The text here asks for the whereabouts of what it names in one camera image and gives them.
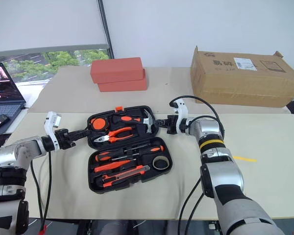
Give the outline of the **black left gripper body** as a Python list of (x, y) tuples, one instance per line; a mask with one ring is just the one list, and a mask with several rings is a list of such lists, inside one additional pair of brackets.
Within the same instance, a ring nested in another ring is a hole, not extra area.
[(73, 140), (74, 133), (68, 129), (59, 129), (54, 132), (60, 149), (69, 149), (76, 146)]

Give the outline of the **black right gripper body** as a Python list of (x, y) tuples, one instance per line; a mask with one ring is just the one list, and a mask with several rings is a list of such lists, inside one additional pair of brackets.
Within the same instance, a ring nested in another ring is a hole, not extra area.
[(167, 134), (169, 135), (178, 134), (180, 131), (178, 115), (168, 115), (167, 119), (165, 120), (165, 127), (167, 129)]

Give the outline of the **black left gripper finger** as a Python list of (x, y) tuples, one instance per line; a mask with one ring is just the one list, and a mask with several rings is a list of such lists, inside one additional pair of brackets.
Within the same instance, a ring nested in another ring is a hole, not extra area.
[(69, 132), (70, 137), (87, 137), (90, 135), (90, 130), (77, 130), (73, 132)]
[(72, 134), (72, 141), (77, 141), (79, 139), (86, 138), (89, 135), (90, 135), (89, 133), (75, 133), (75, 134)]

